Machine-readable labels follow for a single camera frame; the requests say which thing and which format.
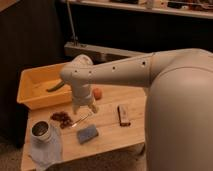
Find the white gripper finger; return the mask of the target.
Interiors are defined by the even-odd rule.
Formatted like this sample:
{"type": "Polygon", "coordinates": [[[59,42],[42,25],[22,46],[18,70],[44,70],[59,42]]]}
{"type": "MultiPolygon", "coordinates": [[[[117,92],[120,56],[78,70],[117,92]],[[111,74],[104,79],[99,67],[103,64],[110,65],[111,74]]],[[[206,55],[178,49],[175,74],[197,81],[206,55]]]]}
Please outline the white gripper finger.
{"type": "Polygon", "coordinates": [[[93,113],[98,113],[98,106],[95,105],[95,104],[90,104],[88,105],[88,107],[90,108],[90,110],[93,112],[93,113]]]}
{"type": "Polygon", "coordinates": [[[80,107],[79,107],[78,105],[77,105],[77,106],[76,106],[76,105],[73,105],[73,106],[72,106],[73,114],[77,114],[79,108],[80,108],[80,107]]]}

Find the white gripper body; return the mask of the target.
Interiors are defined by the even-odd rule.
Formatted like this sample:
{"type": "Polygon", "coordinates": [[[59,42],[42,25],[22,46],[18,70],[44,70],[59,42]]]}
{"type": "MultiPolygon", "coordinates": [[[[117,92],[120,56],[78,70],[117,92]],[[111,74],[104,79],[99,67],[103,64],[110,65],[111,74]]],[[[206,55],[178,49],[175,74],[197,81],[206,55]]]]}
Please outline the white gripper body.
{"type": "Polygon", "coordinates": [[[76,106],[88,106],[94,102],[90,84],[72,85],[72,102],[76,106]]]}

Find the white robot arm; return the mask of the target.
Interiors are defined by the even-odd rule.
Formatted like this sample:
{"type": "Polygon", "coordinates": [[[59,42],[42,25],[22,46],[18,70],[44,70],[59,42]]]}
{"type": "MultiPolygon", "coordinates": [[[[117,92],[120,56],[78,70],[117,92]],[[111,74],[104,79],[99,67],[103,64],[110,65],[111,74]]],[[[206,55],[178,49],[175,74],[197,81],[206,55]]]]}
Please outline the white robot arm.
{"type": "Polygon", "coordinates": [[[213,52],[160,51],[99,65],[79,55],[60,77],[75,109],[93,101],[92,84],[146,87],[147,171],[213,171],[213,52]]]}

